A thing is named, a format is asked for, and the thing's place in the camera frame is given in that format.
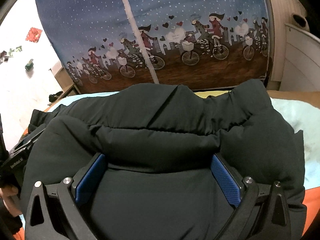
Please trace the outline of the person's left hand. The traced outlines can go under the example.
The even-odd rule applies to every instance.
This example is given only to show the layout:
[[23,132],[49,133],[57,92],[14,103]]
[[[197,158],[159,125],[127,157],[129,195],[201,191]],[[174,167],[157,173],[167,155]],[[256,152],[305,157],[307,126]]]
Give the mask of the person's left hand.
[[17,194],[18,188],[15,186],[1,187],[1,198],[3,199],[4,206],[13,217],[17,217],[22,214],[22,211],[13,199],[13,197],[17,196]]

